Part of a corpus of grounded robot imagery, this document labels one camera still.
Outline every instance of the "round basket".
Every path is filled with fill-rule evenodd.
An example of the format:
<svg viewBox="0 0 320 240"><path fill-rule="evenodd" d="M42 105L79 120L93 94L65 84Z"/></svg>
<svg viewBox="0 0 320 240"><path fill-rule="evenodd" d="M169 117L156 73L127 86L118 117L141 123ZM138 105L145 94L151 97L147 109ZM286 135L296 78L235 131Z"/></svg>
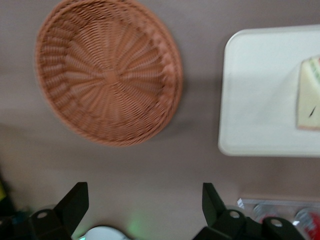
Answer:
<svg viewBox="0 0 320 240"><path fill-rule="evenodd" d="M179 51L133 0L65 0L36 42L40 86L56 115L94 142L130 146L160 132L182 93Z"/></svg>

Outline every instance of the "white tray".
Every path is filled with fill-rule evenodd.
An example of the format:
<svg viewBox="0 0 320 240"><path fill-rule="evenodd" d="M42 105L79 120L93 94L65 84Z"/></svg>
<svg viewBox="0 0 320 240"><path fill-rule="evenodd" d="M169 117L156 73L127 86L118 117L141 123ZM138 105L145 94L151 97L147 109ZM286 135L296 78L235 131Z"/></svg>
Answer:
<svg viewBox="0 0 320 240"><path fill-rule="evenodd" d="M296 127L300 64L319 54L320 25L236 33L225 47L219 149L320 157L320 131Z"/></svg>

